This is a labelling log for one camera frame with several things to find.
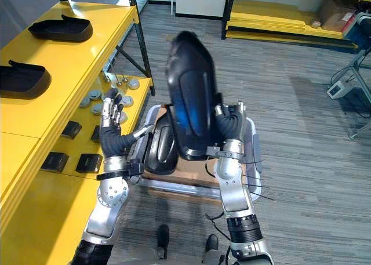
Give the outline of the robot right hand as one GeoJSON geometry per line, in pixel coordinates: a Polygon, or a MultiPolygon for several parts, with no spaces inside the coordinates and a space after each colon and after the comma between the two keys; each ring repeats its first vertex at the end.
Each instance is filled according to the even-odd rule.
{"type": "Polygon", "coordinates": [[[235,105],[226,105],[223,103],[222,93],[214,96],[215,107],[214,116],[216,125],[223,140],[243,141],[245,133],[245,105],[238,101],[235,105]]]}

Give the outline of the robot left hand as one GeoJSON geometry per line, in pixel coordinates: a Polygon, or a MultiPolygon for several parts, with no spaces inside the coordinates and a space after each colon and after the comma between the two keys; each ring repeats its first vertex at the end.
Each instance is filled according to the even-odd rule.
{"type": "Polygon", "coordinates": [[[103,100],[99,138],[106,158],[124,155],[128,147],[131,147],[154,129],[153,124],[146,124],[130,134],[122,135],[119,124],[123,110],[121,100],[122,95],[119,94],[118,88],[109,89],[103,100]]]}

